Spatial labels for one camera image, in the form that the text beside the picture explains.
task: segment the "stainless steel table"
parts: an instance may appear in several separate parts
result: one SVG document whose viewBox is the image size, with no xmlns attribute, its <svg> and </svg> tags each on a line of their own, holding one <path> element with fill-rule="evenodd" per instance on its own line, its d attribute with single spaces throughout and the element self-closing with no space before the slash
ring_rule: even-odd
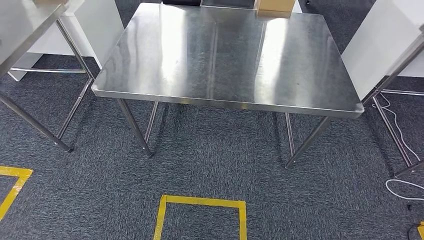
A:
<svg viewBox="0 0 424 240">
<path fill-rule="evenodd" d="M 286 113 L 290 167 L 329 123 L 364 111 L 321 15 L 142 3 L 91 89 L 116 98 L 148 155 L 158 102 Z M 124 99 L 155 101 L 146 136 Z M 295 151 L 289 113 L 325 116 Z"/>
<path fill-rule="evenodd" d="M 70 110 L 57 136 L 52 134 L 32 116 L 17 106 L 11 99 L 0 92 L 0 102 L 25 119 L 46 137 L 55 142 L 66 152 L 71 148 L 61 141 L 65 130 L 73 118 L 87 89 L 94 80 L 92 73 L 78 52 L 70 35 L 59 17 L 66 11 L 64 0 L 2 0 L 0 2 L 0 76 L 7 71 L 43 72 L 43 73 L 86 73 L 88 81 Z M 16 68 L 13 65 L 28 49 L 50 28 L 57 24 L 60 32 L 69 44 L 83 69 L 35 69 Z"/>
</svg>

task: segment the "white cable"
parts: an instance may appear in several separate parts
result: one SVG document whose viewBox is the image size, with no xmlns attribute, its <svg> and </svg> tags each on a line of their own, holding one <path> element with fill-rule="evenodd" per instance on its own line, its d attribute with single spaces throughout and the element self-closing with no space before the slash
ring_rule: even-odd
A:
<svg viewBox="0 0 424 240">
<path fill-rule="evenodd" d="M 409 181 L 403 181 L 403 180 L 399 180 L 399 179 L 389 179 L 389 180 L 387 180 L 386 182 L 385 182 L 385 187 L 387 188 L 387 190 L 389 190 L 393 195 L 395 195 L 396 197 L 399 197 L 399 198 L 401 198 L 401 199 L 406 199 L 406 200 L 419 200 L 419 201 L 424 201 L 424 198 L 417 198 L 417 197 L 404 197 L 404 196 L 401 196 L 401 195 L 399 195 L 399 194 L 396 194 L 396 193 L 394 193 L 390 188 L 389 188 L 389 186 L 388 186 L 388 183 L 389 182 L 400 182 L 400 183 L 404 183 L 404 184 L 409 184 L 409 185 L 412 185 L 412 186 L 414 186 L 414 187 L 418 187 L 418 188 L 420 188 L 420 189 L 423 189 L 424 190 L 424 186 L 420 186 L 420 185 L 417 185 L 417 184 L 414 184 L 414 183 L 412 183 L 412 182 L 409 182 Z"/>
<path fill-rule="evenodd" d="M 421 162 L 421 159 L 418 157 L 418 155 L 408 146 L 408 144 L 405 142 L 404 140 L 404 134 L 402 133 L 401 128 L 398 125 L 398 115 L 396 115 L 396 113 L 390 109 L 388 109 L 388 107 L 390 107 L 390 105 L 392 105 L 390 103 L 390 101 L 382 94 L 380 93 L 380 95 L 384 98 L 384 100 L 387 102 L 386 106 L 382 106 L 381 108 L 388 111 L 389 113 L 392 113 L 394 115 L 394 124 L 396 125 L 397 130 L 399 131 L 400 134 L 400 140 L 402 141 L 403 145 L 416 157 L 416 159 Z"/>
</svg>

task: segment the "table foot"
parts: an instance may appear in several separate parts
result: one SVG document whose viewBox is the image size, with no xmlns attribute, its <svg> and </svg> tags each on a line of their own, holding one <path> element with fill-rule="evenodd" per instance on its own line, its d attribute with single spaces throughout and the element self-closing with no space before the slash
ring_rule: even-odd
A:
<svg viewBox="0 0 424 240">
<path fill-rule="evenodd" d="M 5 95 L 3 95 L 1 93 L 0 93 L 0 102 L 4 103 L 9 109 L 14 111 L 17 115 L 19 115 L 21 118 L 23 118 L 29 124 L 31 124 L 34 128 L 36 128 L 38 131 L 40 131 L 47 138 L 52 140 L 55 144 L 57 144 L 65 152 L 70 153 L 72 151 L 72 149 L 69 146 L 67 146 L 59 138 L 57 138 L 55 135 L 53 135 L 53 133 L 51 133 L 49 130 L 47 130 L 47 128 L 45 128 L 43 125 L 41 125 L 41 123 L 39 123 L 31 115 L 29 115 L 22 108 L 20 108 L 18 105 L 16 105 L 12 100 L 10 100 L 8 97 L 6 97 Z"/>
</svg>

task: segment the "yellow floor marking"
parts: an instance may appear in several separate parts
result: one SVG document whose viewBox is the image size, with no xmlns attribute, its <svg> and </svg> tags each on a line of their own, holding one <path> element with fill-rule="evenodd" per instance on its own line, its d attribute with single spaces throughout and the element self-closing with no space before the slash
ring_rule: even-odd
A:
<svg viewBox="0 0 424 240">
<path fill-rule="evenodd" d="M 424 221 L 421 221 L 420 226 L 416 228 L 418 230 L 419 236 L 424 240 Z"/>
<path fill-rule="evenodd" d="M 167 210 L 167 203 L 236 208 L 238 209 L 238 216 L 240 220 L 240 240 L 248 239 L 245 201 L 233 201 L 191 196 L 162 195 L 162 197 L 160 198 L 159 210 L 157 211 L 156 228 L 154 229 L 153 240 L 161 240 L 162 228 L 164 227 L 165 220 L 165 211 Z"/>
<path fill-rule="evenodd" d="M 6 212 L 12 205 L 19 191 L 24 186 L 27 179 L 31 176 L 33 171 L 31 169 L 26 168 L 17 168 L 11 166 L 0 166 L 0 175 L 10 176 L 10 177 L 18 177 L 16 183 L 12 187 L 12 190 L 7 194 L 6 198 L 0 205 L 0 221 L 5 216 Z"/>
</svg>

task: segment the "floor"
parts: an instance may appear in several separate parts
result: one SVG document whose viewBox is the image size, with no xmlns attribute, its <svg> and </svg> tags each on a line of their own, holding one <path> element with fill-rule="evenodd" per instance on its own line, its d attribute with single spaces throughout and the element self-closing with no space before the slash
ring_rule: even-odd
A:
<svg viewBox="0 0 424 240">
<path fill-rule="evenodd" d="M 301 5 L 324 15 L 343 51 L 373 2 Z M 116 4 L 126 25 L 139 1 Z M 78 67 L 72 57 L 52 55 L 37 63 L 63 65 Z M 1 78 L 0 89 L 57 133 L 85 81 L 83 75 L 30 73 L 21 82 Z M 403 78 L 391 88 L 422 90 L 423 83 Z M 405 140 L 424 156 L 424 99 L 387 97 Z M 129 104 L 144 129 L 153 104 Z M 386 190 L 385 181 L 405 164 L 370 105 L 359 119 L 335 119 L 292 170 L 284 168 L 290 152 L 284 114 L 161 103 L 156 117 L 155 155 L 146 158 L 118 103 L 90 92 L 64 136 L 74 146 L 69 154 L 0 105 L 0 166 L 33 170 L 0 222 L 0 239 L 151 240 L 162 194 L 246 201 L 249 240 L 406 240 L 408 229 L 424 220 L 423 203 Z M 297 147 L 319 120 L 293 115 Z M 403 179 L 424 186 L 423 171 Z M 0 176 L 0 198 L 15 181 Z M 162 232 L 163 240 L 239 239 L 238 212 L 169 203 Z"/>
</svg>

